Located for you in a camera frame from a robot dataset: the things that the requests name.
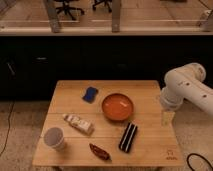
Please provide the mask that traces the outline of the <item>translucent yellowish gripper finger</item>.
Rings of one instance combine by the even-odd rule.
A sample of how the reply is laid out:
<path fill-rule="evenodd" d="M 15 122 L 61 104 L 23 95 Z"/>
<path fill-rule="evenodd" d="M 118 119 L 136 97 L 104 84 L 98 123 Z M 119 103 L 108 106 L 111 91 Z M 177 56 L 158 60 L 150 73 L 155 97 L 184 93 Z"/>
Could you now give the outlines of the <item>translucent yellowish gripper finger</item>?
<path fill-rule="evenodd" d="M 162 125 L 167 126 L 172 123 L 174 118 L 175 112 L 174 111 L 163 111 L 162 112 Z"/>

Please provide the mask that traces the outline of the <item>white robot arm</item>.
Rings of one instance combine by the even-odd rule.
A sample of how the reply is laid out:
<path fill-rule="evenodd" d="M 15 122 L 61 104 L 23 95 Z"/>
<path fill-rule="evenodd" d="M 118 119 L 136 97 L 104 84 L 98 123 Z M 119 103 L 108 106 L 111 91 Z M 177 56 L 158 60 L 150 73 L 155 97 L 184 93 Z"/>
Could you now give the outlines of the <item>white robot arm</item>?
<path fill-rule="evenodd" d="M 175 111 L 185 99 L 213 116 L 213 89 L 203 83 L 205 78 L 206 70 L 199 63 L 189 63 L 165 74 L 165 86 L 159 95 L 163 126 L 172 122 Z"/>

